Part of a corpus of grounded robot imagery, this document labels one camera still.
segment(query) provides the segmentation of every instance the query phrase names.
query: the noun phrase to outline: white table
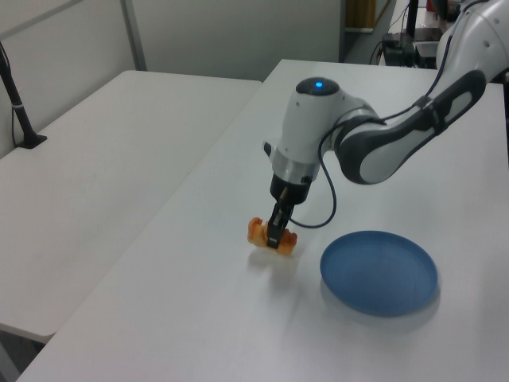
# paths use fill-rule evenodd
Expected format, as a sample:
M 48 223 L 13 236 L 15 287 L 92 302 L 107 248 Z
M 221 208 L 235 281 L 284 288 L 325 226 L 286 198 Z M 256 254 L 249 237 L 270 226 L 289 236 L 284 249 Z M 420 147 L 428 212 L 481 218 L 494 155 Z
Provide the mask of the white table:
M 293 258 L 247 242 L 267 218 L 291 91 L 327 76 L 381 115 L 417 99 L 433 72 L 284 60 L 143 233 L 21 376 L 30 381 L 501 381 L 509 373 L 509 177 L 503 91 L 483 99 L 379 185 L 346 181 L 333 155 L 333 222 Z M 398 87 L 392 84 L 398 80 Z M 294 217 L 327 216 L 323 173 Z M 434 258 L 441 293 L 400 318 L 358 313 L 321 281 L 322 251 L 378 229 Z
M 0 329 L 46 342 L 259 86 L 124 72 L 4 157 Z

